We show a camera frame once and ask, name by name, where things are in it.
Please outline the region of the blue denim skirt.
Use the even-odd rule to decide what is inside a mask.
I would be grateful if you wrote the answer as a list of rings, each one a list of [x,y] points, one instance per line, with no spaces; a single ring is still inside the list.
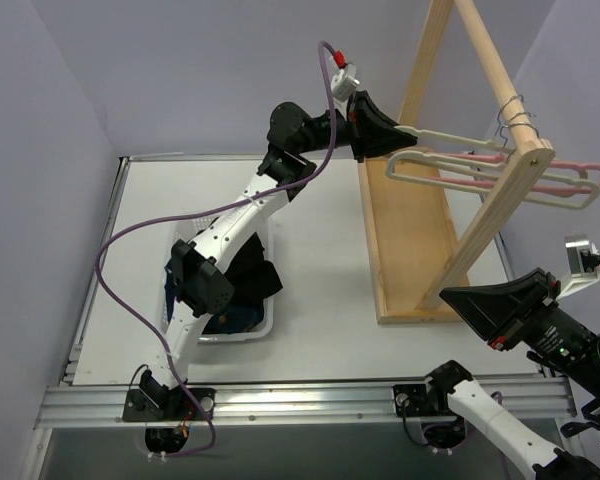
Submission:
[[[166,331],[174,315],[175,292],[173,279],[168,267],[165,268],[164,306],[161,327]],[[204,341],[217,342],[231,341],[232,337],[241,334],[252,336],[253,332],[260,331],[265,321],[266,299],[259,294],[250,293],[243,280],[238,280],[236,299],[220,313],[214,314],[205,325],[201,338]]]

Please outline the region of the cream white hanger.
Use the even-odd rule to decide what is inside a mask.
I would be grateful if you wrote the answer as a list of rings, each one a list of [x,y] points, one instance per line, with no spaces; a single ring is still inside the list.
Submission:
[[[404,150],[388,159],[385,175],[392,180],[485,196],[491,193],[507,165],[502,154]],[[599,196],[599,163],[554,160],[523,200],[565,210],[583,210]]]

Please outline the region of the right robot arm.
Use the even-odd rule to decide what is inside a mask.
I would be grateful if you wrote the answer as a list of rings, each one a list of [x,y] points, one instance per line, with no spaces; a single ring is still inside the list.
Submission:
[[[492,349],[529,346],[527,357],[544,370],[543,381],[564,387],[574,381],[592,394],[580,422],[561,425],[563,438],[600,431],[600,334],[559,308],[560,299],[596,283],[600,251],[585,236],[565,240],[569,274],[561,280],[541,269],[489,286],[447,287],[441,298]],[[409,440],[435,453],[451,452],[480,432],[527,479],[600,479],[600,467],[536,435],[455,360],[418,383],[393,387],[394,414]]]

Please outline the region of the black garment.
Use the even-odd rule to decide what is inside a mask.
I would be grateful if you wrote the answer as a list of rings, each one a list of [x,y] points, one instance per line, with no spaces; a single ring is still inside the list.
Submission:
[[[265,259],[265,248],[254,233],[239,249],[225,272],[234,287],[231,303],[257,307],[283,289],[274,264]]]

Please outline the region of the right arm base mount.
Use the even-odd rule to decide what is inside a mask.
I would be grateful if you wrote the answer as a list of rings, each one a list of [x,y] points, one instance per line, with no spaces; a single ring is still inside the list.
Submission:
[[[464,420],[441,410],[424,384],[401,383],[392,386],[395,415],[400,419],[409,442],[433,452],[451,452],[468,437]]]

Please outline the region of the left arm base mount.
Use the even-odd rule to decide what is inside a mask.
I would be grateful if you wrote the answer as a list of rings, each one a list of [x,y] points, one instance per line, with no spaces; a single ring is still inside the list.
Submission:
[[[180,453],[193,436],[193,422],[204,420],[202,411],[213,417],[215,406],[214,389],[190,388],[189,392],[200,403],[200,408],[180,388],[167,395],[164,408],[157,407],[140,389],[131,389],[126,395],[122,420],[144,424],[175,423],[171,427],[146,427],[143,443],[152,454]]]

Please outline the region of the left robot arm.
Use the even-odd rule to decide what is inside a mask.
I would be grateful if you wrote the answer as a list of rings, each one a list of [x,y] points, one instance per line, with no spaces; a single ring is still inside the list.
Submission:
[[[268,150],[234,206],[210,215],[203,229],[179,220],[177,237],[164,267],[161,336],[167,349],[140,377],[138,395],[159,419],[173,419],[192,405],[182,385],[200,336],[223,315],[255,322],[267,298],[282,288],[267,260],[259,233],[287,206],[316,170],[308,152],[348,147],[356,161],[394,153],[417,144],[366,92],[342,108],[312,117],[293,102],[274,108]]]

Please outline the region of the pink hanger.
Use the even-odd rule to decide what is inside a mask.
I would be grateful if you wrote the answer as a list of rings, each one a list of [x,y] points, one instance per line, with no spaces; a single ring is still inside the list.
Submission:
[[[476,155],[452,153],[426,153],[426,158],[442,164],[448,164],[448,171],[453,171],[469,177],[469,170],[483,171],[483,174],[472,174],[473,179],[450,180],[450,183],[463,187],[475,187],[483,190],[492,189],[499,175],[508,165],[507,157],[503,154]],[[553,160],[538,183],[531,191],[561,198],[574,195],[589,195],[594,191],[600,192],[600,164],[577,163],[571,161]]]

